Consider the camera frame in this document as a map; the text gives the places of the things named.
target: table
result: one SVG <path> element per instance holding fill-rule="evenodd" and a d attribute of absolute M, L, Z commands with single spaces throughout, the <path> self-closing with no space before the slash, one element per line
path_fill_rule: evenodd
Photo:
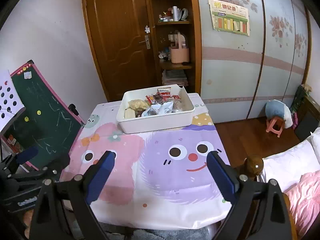
<path fill-rule="evenodd" d="M 228 214 L 209 170 L 206 155 L 219 152 L 229 164 L 208 110 L 196 93 L 192 124 L 184 128 L 124 134 L 116 122 L 119 102 L 99 104 L 71 151 L 60 180 L 84 174 L 106 150 L 115 167 L 91 208 L 98 221 L 158 230 L 198 229 Z"/>

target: white wall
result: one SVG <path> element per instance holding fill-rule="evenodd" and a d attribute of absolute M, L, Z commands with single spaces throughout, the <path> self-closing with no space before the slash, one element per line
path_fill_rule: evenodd
<path fill-rule="evenodd" d="M 312 92 L 310 95 L 318 104 L 320 104 L 320 28 L 310 12 L 309 15 L 311 23 L 312 46 L 310 66 L 306 83 L 312 87 Z"/>
<path fill-rule="evenodd" d="M 0 31 L 0 68 L 32 59 L 69 105 L 88 119 L 106 102 L 89 47 L 81 0 L 20 0 Z"/>

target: sliding wardrobe door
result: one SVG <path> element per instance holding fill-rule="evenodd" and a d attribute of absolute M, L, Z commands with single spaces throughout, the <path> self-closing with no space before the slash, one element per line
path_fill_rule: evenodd
<path fill-rule="evenodd" d="M 201 98 L 215 123 L 245 119 L 261 67 L 261 0 L 221 0 L 248 8 L 250 36 L 213 29 L 208 0 L 199 0 L 202 31 Z"/>
<path fill-rule="evenodd" d="M 308 24 L 306 11 L 301 0 L 291 0 L 295 21 L 294 57 L 290 79 L 282 102 L 291 106 L 294 94 L 302 82 L 308 52 Z"/>
<path fill-rule="evenodd" d="M 266 48 L 257 94 L 249 118 L 264 114 L 268 100 L 282 100 L 288 85 L 295 40 L 291 0 L 264 0 Z"/>

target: wooden bookshelf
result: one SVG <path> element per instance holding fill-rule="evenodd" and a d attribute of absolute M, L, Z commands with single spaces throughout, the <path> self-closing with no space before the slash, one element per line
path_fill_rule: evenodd
<path fill-rule="evenodd" d="M 178 21 L 178 22 L 158 22 L 157 25 L 170 25 L 170 24 L 190 24 L 189 21 Z"/>
<path fill-rule="evenodd" d="M 183 64 L 174 64 L 171 61 L 166 61 L 161 59 L 159 61 L 159 65 L 161 66 L 161 68 L 163 70 L 175 70 L 175 69 L 191 69 L 192 68 L 192 64 L 188 63 L 187 65 L 183 65 Z"/>
<path fill-rule="evenodd" d="M 150 11 L 148 12 L 150 26 L 153 26 L 151 41 L 156 62 L 157 77 L 162 77 L 163 70 L 184 70 L 188 79 L 188 92 L 200 93 L 201 68 L 202 68 L 202 43 L 201 24 L 198 0 L 147 0 Z M 168 8 L 177 6 L 186 8 L 189 12 L 186 21 L 159 22 L 159 15 Z M 159 51 L 165 50 L 172 45 L 168 35 L 179 31 L 186 37 L 189 48 L 190 62 L 184 64 L 173 64 L 170 61 L 159 60 Z"/>

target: stack of books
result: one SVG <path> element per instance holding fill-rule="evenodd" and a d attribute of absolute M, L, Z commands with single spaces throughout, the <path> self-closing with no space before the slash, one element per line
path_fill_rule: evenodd
<path fill-rule="evenodd" d="M 177 84 L 180 87 L 187 87 L 188 80 L 183 70 L 164 70 L 162 73 L 162 84 L 165 86 Z"/>

